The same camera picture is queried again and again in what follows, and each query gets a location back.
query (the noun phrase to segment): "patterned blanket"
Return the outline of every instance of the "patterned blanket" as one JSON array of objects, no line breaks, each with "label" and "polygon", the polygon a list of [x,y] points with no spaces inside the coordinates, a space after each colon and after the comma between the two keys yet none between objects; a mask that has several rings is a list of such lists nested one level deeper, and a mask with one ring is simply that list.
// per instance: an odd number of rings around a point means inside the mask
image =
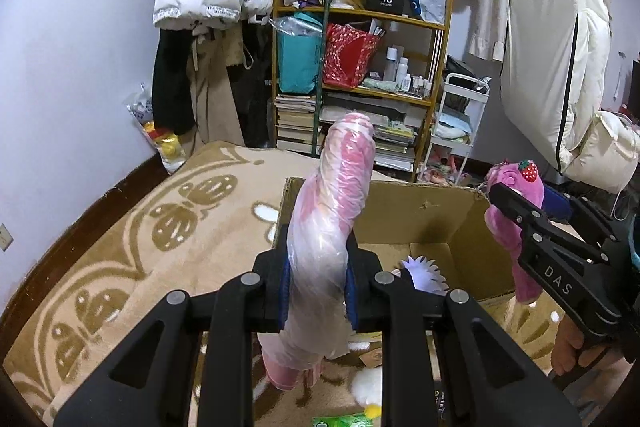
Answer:
[{"label": "patterned blanket", "polygon": [[[251,269],[273,240],[286,178],[306,177],[317,160],[217,142],[117,222],[55,286],[4,360],[14,384],[44,422],[133,326],[169,291],[218,289]],[[385,179],[375,173],[374,178]],[[513,299],[484,303],[530,356],[549,369],[560,310],[543,296],[536,308]],[[359,412],[348,384],[364,365],[352,352],[326,362],[311,389],[281,393],[265,376],[257,343],[253,366],[257,425],[310,425],[313,416]],[[199,397],[196,367],[190,426]]]}]

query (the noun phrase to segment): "wall outlet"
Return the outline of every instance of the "wall outlet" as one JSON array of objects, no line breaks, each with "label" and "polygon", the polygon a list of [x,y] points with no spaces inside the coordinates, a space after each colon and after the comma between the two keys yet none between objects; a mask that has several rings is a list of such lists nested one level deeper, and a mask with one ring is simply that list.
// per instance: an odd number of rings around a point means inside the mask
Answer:
[{"label": "wall outlet", "polygon": [[6,249],[9,248],[9,245],[12,244],[13,241],[14,238],[11,237],[11,234],[6,229],[4,223],[0,223],[0,249],[2,249],[3,252],[6,251]]}]

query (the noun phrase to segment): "red patterned bag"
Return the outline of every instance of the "red patterned bag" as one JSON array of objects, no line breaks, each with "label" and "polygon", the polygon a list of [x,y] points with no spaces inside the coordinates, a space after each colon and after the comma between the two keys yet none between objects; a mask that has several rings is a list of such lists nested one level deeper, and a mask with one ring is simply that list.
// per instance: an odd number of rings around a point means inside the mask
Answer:
[{"label": "red patterned bag", "polygon": [[329,24],[322,81],[331,86],[357,87],[381,40],[356,28]]}]

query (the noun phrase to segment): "green package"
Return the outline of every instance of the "green package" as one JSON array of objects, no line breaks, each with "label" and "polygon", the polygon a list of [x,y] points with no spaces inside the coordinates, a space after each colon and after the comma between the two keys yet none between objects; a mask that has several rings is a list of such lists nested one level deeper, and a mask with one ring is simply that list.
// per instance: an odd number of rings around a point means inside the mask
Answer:
[{"label": "green package", "polygon": [[313,418],[313,423],[314,427],[373,427],[373,421],[362,413],[350,416]]}]

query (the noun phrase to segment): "strawberry decoration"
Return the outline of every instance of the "strawberry decoration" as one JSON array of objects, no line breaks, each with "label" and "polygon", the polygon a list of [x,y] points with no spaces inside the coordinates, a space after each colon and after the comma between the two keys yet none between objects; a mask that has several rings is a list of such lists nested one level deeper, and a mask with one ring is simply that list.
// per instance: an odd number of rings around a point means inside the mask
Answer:
[{"label": "strawberry decoration", "polygon": [[523,160],[518,164],[518,171],[522,177],[529,183],[533,183],[538,179],[538,167],[530,160]]}]

